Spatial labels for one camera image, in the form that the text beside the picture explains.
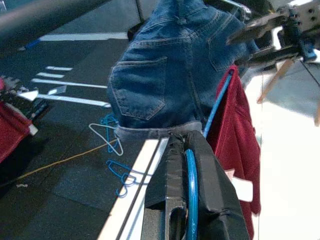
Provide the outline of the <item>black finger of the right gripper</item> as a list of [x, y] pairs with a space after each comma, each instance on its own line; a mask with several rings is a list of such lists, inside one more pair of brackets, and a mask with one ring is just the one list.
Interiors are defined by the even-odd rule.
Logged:
[[282, 49], [275, 49], [274, 47], [267, 47], [261, 51], [257, 51], [248, 56], [244, 56], [234, 62], [235, 65], [245, 68], [256, 68], [259, 66], [267, 67], [274, 65], [286, 59], [297, 59], [302, 54], [298, 47], [285, 47]]
[[280, 27], [288, 19], [287, 14], [272, 13], [257, 18], [246, 24], [241, 30], [230, 35], [226, 41], [228, 45], [246, 43], [261, 38], [266, 32]]

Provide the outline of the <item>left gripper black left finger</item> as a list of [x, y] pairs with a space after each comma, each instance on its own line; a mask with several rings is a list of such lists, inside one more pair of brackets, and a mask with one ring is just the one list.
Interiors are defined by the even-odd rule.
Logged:
[[187, 225], [184, 140], [172, 134], [145, 193], [142, 240], [184, 240]]

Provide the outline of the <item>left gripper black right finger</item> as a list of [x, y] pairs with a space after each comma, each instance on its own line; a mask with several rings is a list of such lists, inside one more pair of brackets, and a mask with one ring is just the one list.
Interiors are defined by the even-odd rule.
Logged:
[[204, 136], [194, 130], [186, 148], [195, 157], [198, 182], [199, 240], [249, 240], [236, 190]]

